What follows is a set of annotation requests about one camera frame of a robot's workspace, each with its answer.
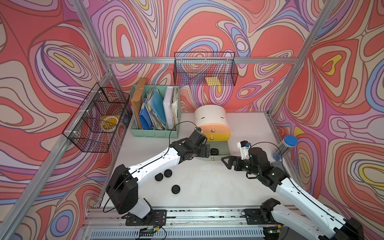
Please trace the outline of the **yellow drawer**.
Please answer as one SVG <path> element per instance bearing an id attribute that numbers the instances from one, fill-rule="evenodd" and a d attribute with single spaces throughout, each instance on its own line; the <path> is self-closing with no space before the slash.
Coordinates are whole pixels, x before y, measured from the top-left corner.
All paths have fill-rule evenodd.
<path id="1" fill-rule="evenodd" d="M 207 134 L 210 142 L 227 142 L 231 137 L 230 133 L 209 133 Z"/>

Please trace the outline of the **green bottom drawer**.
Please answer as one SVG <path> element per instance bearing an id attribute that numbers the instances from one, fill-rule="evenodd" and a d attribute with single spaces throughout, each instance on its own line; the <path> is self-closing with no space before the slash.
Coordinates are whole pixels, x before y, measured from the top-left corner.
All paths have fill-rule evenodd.
<path id="1" fill-rule="evenodd" d="M 218 156 L 210 155 L 209 158 L 197 157 L 198 160 L 205 161 L 205 162 L 216 162 L 216 161 L 221 161 L 222 157 L 226 157 L 231 154 L 228 142 L 208 142 L 208 144 L 211 146 L 211 148 L 218 149 L 219 155 Z"/>

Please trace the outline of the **white three-drawer cabinet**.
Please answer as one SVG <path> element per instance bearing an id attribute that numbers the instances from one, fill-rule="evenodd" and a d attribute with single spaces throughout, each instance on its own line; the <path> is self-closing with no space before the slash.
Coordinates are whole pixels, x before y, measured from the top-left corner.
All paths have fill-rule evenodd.
<path id="1" fill-rule="evenodd" d="M 194 117 L 198 128 L 205 124 L 223 124 L 229 127 L 226 110 L 221 106 L 201 106 L 194 112 Z"/>

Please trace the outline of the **black oblong earphone case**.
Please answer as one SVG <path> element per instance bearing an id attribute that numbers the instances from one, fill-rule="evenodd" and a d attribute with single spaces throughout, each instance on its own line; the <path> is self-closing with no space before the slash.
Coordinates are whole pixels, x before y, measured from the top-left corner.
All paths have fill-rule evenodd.
<path id="1" fill-rule="evenodd" d="M 218 156 L 219 155 L 219 150 L 216 148 L 211 148 L 210 149 L 210 155 L 211 156 Z"/>

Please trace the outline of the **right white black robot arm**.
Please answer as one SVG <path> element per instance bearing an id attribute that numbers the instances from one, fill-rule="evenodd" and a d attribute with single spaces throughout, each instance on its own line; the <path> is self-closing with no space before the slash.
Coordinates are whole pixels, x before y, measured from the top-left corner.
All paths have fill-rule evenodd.
<path id="1" fill-rule="evenodd" d="M 291 212 L 276 199 L 270 198 L 257 210 L 266 224 L 279 223 L 308 240 L 363 240 L 362 224 L 346 219 L 305 192 L 282 169 L 274 167 L 261 148 L 241 147 L 241 156 L 222 158 L 231 170 L 243 171 L 248 179 L 257 179 L 271 191 L 294 204 L 303 215 Z"/>

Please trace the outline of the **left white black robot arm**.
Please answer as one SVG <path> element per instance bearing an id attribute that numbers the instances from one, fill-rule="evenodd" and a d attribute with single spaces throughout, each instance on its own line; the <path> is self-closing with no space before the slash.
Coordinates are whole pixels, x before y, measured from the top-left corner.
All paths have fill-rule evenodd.
<path id="1" fill-rule="evenodd" d="M 112 202 L 119 214 L 129 213 L 147 219 L 153 214 L 153 208 L 139 196 L 143 183 L 194 157 L 208 158 L 210 145 L 207 140 L 201 128 L 195 128 L 188 138 L 170 143 L 166 150 L 147 161 L 131 167 L 117 166 L 106 187 L 107 201 Z"/>

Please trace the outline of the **green file organizer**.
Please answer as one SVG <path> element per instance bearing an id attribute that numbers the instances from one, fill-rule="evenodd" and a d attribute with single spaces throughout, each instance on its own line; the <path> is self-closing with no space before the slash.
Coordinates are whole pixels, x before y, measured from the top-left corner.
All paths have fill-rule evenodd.
<path id="1" fill-rule="evenodd" d="M 132 96 L 140 97 L 138 119 L 131 133 L 139 138 L 179 137 L 181 122 L 180 90 L 176 86 L 134 85 Z"/>

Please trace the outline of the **white binder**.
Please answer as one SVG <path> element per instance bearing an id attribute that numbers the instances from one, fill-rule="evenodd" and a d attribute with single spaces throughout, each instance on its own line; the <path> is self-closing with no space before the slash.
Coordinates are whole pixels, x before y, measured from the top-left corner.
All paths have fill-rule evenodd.
<path id="1" fill-rule="evenodd" d="M 172 113 L 173 92 L 174 88 L 172 86 L 168 86 L 166 88 L 165 97 L 163 100 L 164 112 L 169 130 L 174 127 L 174 118 Z"/>

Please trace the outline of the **blue-capped clear tube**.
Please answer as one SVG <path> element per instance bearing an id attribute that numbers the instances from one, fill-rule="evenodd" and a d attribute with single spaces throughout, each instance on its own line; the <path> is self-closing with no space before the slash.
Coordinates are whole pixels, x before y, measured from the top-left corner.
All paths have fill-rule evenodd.
<path id="1" fill-rule="evenodd" d="M 272 153 L 272 158 L 275 161 L 280 161 L 298 143 L 299 143 L 299 140 L 295 136 L 293 135 L 285 136 L 282 139 L 282 141 L 278 144 L 274 152 Z"/>

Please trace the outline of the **yellow sticky note pad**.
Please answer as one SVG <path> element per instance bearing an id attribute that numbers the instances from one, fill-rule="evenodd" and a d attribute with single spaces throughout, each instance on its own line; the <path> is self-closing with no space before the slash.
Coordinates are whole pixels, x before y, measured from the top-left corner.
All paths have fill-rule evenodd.
<path id="1" fill-rule="evenodd" d="M 205 77 L 205 81 L 208 86 L 220 86 L 222 84 L 218 77 Z"/>

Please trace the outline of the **teal folder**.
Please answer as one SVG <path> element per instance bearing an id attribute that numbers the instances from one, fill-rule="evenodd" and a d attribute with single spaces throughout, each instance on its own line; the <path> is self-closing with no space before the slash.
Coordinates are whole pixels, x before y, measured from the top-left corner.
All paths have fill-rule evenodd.
<path id="1" fill-rule="evenodd" d="M 163 98 L 156 88 L 152 88 L 148 95 L 148 107 L 150 109 L 150 117 L 157 130 L 164 130 L 166 128 L 166 116 L 163 106 Z"/>

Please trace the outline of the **brown folder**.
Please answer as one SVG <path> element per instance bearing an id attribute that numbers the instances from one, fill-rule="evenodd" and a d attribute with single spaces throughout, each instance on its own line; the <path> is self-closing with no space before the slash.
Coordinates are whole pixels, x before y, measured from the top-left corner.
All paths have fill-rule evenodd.
<path id="1" fill-rule="evenodd" d="M 143 91 L 144 91 L 145 84 L 146 84 L 146 79 L 145 78 L 139 78 L 139 80 L 136 84 L 135 92 L 134 92 L 132 100 L 131 100 L 133 113 L 134 113 L 135 118 L 136 118 L 138 129 L 142 128 L 142 124 L 141 124 L 140 118 L 139 118 L 139 113 L 141 110 L 141 106 L 143 104 Z"/>

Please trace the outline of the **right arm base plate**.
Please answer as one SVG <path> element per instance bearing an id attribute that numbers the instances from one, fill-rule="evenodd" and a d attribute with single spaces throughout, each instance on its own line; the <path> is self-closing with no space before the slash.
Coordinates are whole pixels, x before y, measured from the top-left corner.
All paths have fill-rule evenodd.
<path id="1" fill-rule="evenodd" d="M 272 211 L 267 209 L 244 209 L 242 215 L 248 225 L 279 225 L 272 216 Z"/>

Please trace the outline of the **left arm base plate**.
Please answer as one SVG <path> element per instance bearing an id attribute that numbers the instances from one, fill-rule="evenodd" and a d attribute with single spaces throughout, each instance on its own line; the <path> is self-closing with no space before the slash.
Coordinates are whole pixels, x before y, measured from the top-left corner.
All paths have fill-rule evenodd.
<path id="1" fill-rule="evenodd" d="M 167 221 L 167 210 L 152 210 L 142 219 L 128 213 L 125 217 L 126 226 L 164 226 Z"/>

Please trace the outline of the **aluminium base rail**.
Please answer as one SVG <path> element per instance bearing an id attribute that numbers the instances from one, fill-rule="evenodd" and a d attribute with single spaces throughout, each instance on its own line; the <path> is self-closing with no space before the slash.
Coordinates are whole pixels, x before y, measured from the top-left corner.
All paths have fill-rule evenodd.
<path id="1" fill-rule="evenodd" d="M 244 209 L 260 208 L 255 205 L 218 207 L 158 207 L 167 210 L 167 221 L 160 226 L 126 226 L 125 216 L 116 211 L 102 213 L 99 210 L 88 214 L 78 240 L 288 240 L 304 239 L 294 230 L 279 225 L 248 225 L 242 215 Z M 285 206 L 298 215 L 303 213 L 294 205 Z"/>

